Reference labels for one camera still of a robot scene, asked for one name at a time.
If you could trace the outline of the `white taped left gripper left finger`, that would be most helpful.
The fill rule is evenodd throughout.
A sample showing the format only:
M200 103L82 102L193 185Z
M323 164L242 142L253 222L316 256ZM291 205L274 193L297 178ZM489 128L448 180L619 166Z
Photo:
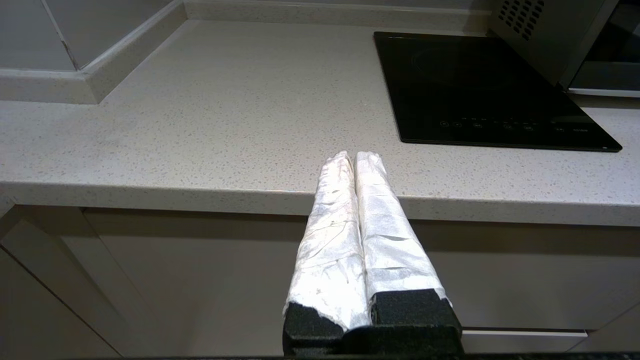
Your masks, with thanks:
M283 318L287 356L336 354L343 335L371 324L355 173L346 151L321 168Z

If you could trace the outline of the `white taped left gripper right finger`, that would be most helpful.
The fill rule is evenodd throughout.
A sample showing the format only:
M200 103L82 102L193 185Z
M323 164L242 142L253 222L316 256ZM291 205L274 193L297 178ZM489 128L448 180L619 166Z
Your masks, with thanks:
M355 171L371 324L354 331L354 353L462 354L462 326L381 155L357 153Z

